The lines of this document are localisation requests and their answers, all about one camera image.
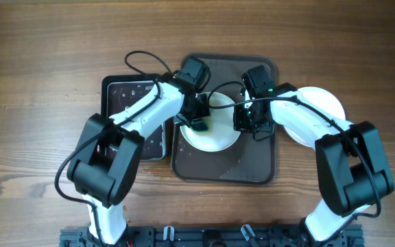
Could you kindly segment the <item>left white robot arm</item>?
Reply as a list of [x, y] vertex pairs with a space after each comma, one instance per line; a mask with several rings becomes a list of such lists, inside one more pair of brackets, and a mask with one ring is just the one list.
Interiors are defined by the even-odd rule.
[[208, 108], [198, 95], [210, 73], [178, 71], [154, 80], [154, 88], [130, 108], [110, 116], [88, 118], [76, 149], [61, 171], [90, 209], [87, 242], [96, 246], [128, 243], [123, 200], [131, 189], [143, 153], [143, 144], [161, 124], [178, 116], [186, 125], [199, 123]]

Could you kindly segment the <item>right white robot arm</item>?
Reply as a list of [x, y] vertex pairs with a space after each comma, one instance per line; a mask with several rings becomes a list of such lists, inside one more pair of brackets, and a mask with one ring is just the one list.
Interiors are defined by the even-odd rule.
[[335, 240], [359, 217], [376, 218], [381, 199], [394, 191], [394, 179], [377, 128], [327, 113], [293, 85], [251, 82], [247, 129], [272, 122], [294, 131], [315, 151], [321, 201], [301, 223], [300, 246], [323, 246]]

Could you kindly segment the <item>white plate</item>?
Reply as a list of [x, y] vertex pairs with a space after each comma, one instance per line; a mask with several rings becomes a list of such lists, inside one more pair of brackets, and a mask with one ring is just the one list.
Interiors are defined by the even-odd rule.
[[240, 132], [234, 130], [234, 108], [209, 109], [210, 115], [200, 122], [206, 127], [205, 130], [180, 126], [180, 132], [184, 139], [205, 152], [219, 152], [229, 148], [240, 136]]
[[300, 91], [305, 99], [328, 114], [339, 119], [346, 119], [345, 110], [341, 102], [327, 90], [314, 86], [306, 86], [298, 89], [298, 91]]

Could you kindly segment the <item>green yellow sponge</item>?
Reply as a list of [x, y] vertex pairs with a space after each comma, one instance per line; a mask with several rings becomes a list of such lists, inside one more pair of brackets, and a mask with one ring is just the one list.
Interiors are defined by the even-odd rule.
[[195, 119], [191, 123], [191, 129], [196, 132], [206, 132], [209, 131], [209, 124], [205, 118]]

